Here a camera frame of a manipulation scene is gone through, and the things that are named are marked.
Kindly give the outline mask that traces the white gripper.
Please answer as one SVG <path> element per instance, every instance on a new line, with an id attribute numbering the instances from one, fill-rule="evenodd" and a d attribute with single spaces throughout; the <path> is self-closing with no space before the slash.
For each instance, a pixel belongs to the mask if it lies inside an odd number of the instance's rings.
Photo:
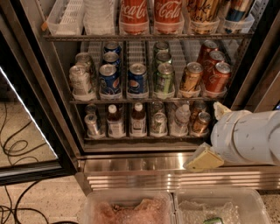
<path id="1" fill-rule="evenodd" d="M 224 165 L 224 160 L 240 165 L 280 165 L 279 111 L 230 112 L 218 101 L 213 108 L 218 122 L 211 133 L 212 147 L 208 143 L 201 144 L 184 162 L 186 170 L 203 172 Z"/>

